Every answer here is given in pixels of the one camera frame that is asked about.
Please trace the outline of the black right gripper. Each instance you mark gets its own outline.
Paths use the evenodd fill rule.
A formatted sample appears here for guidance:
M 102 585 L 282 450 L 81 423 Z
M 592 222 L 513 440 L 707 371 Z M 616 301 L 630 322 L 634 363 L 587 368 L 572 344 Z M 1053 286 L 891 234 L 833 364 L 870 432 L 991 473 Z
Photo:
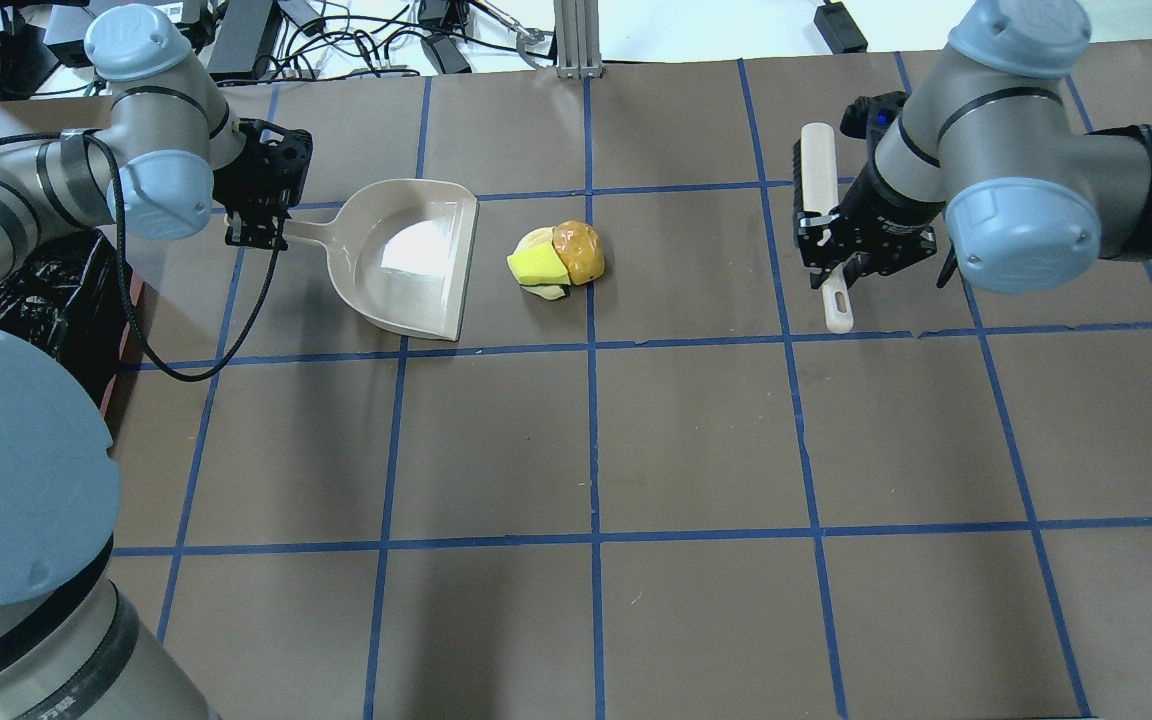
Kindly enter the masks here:
M 794 183 L 795 243 L 813 290 L 847 263 L 846 275 L 890 275 L 938 250 L 931 225 L 940 202 L 900 194 L 874 165 L 861 169 L 840 200 L 835 141 L 795 143 Z M 956 249 L 947 247 L 937 290 L 945 290 L 957 270 Z

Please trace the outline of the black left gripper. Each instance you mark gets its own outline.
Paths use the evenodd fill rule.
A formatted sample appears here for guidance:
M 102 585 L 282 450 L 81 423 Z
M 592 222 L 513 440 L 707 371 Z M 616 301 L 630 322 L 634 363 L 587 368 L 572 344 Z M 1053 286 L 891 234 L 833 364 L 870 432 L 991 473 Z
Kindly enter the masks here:
M 285 220 L 300 204 L 314 137 L 268 120 L 238 119 L 243 146 L 214 173 L 214 200 L 227 213 L 227 245 L 247 247 L 244 225 L 262 225 L 262 249 L 287 251 Z

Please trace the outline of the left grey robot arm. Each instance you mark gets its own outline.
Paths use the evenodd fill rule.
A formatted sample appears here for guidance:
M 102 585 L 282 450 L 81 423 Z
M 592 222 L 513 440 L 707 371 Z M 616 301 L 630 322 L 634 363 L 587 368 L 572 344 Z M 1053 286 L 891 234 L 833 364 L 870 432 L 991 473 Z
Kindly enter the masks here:
M 285 251 L 312 141 L 236 118 L 168 14 L 88 26 L 111 123 L 0 138 L 0 719 L 215 719 L 108 575 L 122 500 L 100 407 L 132 302 L 127 240 Z

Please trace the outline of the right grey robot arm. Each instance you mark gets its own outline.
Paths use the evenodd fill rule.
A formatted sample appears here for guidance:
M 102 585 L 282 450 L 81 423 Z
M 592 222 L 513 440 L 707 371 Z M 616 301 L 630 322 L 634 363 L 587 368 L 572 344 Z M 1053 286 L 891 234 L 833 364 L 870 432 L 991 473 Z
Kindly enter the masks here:
M 795 243 L 810 286 L 854 285 L 932 258 L 979 290 L 1052 290 L 1098 260 L 1152 260 L 1152 126 L 1076 135 L 1059 86 L 1091 41 L 1075 1 L 977 1 L 914 92 L 861 96 L 842 135 L 867 162 L 840 200 L 810 142 L 794 149 Z

